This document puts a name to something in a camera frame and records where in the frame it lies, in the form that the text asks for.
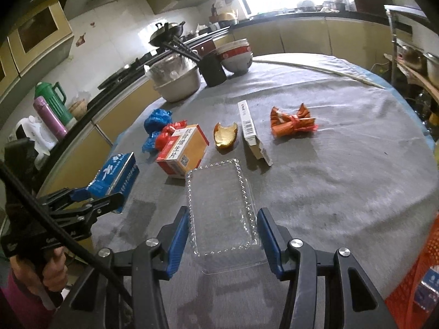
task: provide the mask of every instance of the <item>red and white bowl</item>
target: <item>red and white bowl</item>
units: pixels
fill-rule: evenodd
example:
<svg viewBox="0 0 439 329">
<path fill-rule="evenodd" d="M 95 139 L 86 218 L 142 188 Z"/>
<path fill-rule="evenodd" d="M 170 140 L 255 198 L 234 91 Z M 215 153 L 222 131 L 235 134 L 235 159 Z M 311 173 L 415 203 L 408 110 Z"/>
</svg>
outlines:
<svg viewBox="0 0 439 329">
<path fill-rule="evenodd" d="M 247 39 L 227 43 L 217 49 L 223 67 L 237 74 L 245 74 L 253 62 L 253 53 Z"/>
</svg>

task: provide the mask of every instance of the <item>metal bolt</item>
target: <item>metal bolt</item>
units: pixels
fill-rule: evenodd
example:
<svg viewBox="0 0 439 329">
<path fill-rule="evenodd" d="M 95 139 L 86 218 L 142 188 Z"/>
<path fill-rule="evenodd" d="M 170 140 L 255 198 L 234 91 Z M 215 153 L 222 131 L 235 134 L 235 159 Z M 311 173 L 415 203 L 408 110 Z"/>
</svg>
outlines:
<svg viewBox="0 0 439 329">
<path fill-rule="evenodd" d="M 146 240 L 146 245 L 149 247 L 154 247 L 159 244 L 159 239 L 156 239 L 155 237 L 151 237 L 150 239 Z"/>
<path fill-rule="evenodd" d="M 293 239 L 290 241 L 290 245 L 299 248 L 303 246 L 303 241 L 301 239 Z"/>
<path fill-rule="evenodd" d="M 339 254 L 342 255 L 343 257 L 348 257 L 351 254 L 351 250 L 349 250 L 346 247 L 340 247 Z"/>
<path fill-rule="evenodd" d="M 111 253 L 110 249 L 104 248 L 100 249 L 97 253 L 100 257 L 107 257 Z"/>
</svg>

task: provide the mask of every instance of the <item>qr code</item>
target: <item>qr code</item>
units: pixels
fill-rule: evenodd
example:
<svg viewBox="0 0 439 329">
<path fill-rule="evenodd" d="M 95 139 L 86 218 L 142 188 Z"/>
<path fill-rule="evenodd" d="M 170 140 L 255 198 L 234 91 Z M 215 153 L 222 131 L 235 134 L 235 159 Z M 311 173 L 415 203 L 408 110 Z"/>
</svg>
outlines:
<svg viewBox="0 0 439 329">
<path fill-rule="evenodd" d="M 189 163 L 189 158 L 187 158 L 186 155 L 183 155 L 183 157 L 181 157 L 180 162 L 181 162 L 181 165 L 182 165 L 183 167 L 186 167 L 187 164 Z"/>
</svg>

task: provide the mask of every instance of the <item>green thermos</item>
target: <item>green thermos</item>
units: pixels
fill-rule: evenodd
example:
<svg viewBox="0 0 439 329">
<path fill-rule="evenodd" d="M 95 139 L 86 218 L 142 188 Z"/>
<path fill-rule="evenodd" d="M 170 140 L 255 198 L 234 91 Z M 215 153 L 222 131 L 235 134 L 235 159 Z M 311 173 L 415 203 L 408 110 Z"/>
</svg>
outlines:
<svg viewBox="0 0 439 329">
<path fill-rule="evenodd" d="M 62 95 L 62 100 L 59 98 L 58 94 L 55 92 L 58 89 Z M 49 107 L 52 109 L 54 114 L 57 116 L 59 121 L 65 126 L 67 130 L 70 130 L 72 126 L 76 123 L 76 119 L 65 107 L 66 96 L 61 88 L 61 85 L 56 82 L 55 85 L 51 83 L 40 82 L 35 87 L 35 97 L 38 98 L 42 96 Z"/>
</svg>

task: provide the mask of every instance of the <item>human hand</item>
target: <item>human hand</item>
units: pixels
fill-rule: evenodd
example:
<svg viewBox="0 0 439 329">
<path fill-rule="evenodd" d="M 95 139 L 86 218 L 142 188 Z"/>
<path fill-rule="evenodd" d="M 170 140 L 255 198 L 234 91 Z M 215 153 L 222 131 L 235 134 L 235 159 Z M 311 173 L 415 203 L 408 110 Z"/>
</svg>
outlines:
<svg viewBox="0 0 439 329">
<path fill-rule="evenodd" d="M 47 259 L 48 262 L 43 269 L 43 284 L 52 292 L 60 292 L 67 284 L 64 247 L 54 249 Z M 42 284 L 35 272 L 34 264 L 25 258 L 13 256 L 10 258 L 10 266 L 15 277 L 28 288 L 29 292 L 38 295 Z"/>
</svg>

